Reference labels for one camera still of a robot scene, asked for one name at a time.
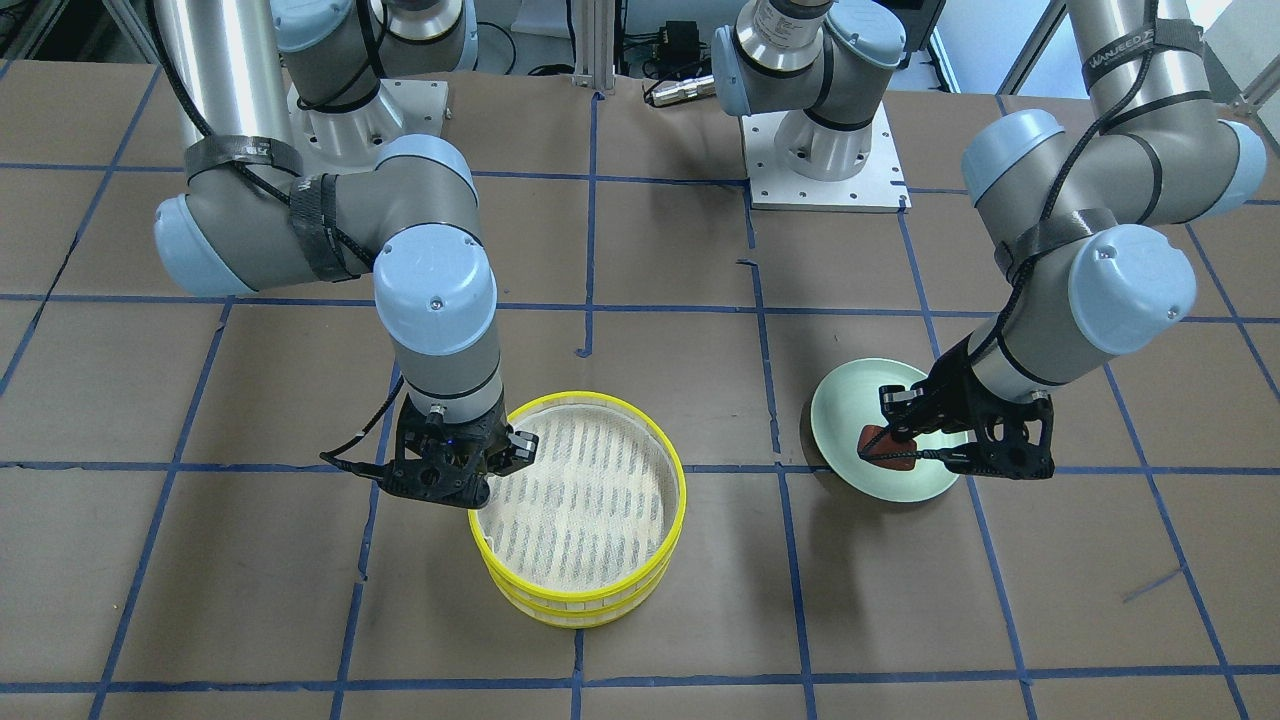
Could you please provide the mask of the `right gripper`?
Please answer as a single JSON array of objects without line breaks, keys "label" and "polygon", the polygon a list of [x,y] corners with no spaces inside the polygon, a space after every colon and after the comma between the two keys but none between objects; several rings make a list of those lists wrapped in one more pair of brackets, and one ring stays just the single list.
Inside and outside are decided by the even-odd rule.
[{"label": "right gripper", "polygon": [[539,437],[506,420],[504,400],[470,421],[449,424],[403,402],[396,455],[383,466],[383,491],[401,498],[481,509],[490,477],[507,477],[536,461]]}]

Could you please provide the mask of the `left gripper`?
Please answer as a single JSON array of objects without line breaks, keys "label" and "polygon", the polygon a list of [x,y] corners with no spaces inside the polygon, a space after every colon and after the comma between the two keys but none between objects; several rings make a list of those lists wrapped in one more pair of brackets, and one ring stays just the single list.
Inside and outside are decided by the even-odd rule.
[{"label": "left gripper", "polygon": [[1048,397],[1015,404],[988,391],[968,359],[968,341],[951,347],[923,384],[881,386],[879,409],[893,441],[910,441],[936,430],[970,430],[974,441],[942,452],[952,473],[1009,479],[1048,479],[1053,406]]}]

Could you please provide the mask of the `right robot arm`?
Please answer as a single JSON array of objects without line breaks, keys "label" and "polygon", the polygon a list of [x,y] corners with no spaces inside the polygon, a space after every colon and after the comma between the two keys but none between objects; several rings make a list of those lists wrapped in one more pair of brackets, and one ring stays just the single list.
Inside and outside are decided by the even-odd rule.
[{"label": "right robot arm", "polygon": [[401,498],[481,509],[531,465],[507,421],[498,284],[461,151],[411,129],[410,70],[474,55],[466,1],[147,1],[186,114],[187,188],[156,211],[170,278],[195,296],[369,275],[406,392],[393,457],[323,460]]}]

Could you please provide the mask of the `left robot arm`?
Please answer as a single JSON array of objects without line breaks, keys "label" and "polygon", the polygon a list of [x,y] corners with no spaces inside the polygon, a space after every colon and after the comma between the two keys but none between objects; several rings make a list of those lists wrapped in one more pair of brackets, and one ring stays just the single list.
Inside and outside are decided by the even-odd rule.
[{"label": "left robot arm", "polygon": [[1231,211],[1265,177],[1263,140],[1217,114],[1185,3],[1066,9],[1096,118],[1071,137],[1047,111],[1016,111],[964,150],[1011,295],[924,379],[879,388],[882,421],[854,445],[854,475],[933,460],[959,475],[1050,478],[1052,392],[1194,305],[1190,263],[1160,227]]}]

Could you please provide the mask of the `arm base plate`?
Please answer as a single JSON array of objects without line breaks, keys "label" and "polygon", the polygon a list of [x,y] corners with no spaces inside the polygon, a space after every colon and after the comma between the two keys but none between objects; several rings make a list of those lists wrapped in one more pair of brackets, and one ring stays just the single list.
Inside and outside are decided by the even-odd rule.
[{"label": "arm base plate", "polygon": [[760,210],[896,213],[911,206],[884,106],[851,132],[801,110],[740,118],[751,206]]},{"label": "arm base plate", "polygon": [[451,97],[443,79],[383,79],[379,94],[346,113],[303,110],[291,86],[287,106],[293,146],[310,173],[362,172],[376,164],[378,154],[403,135],[440,136]]}]

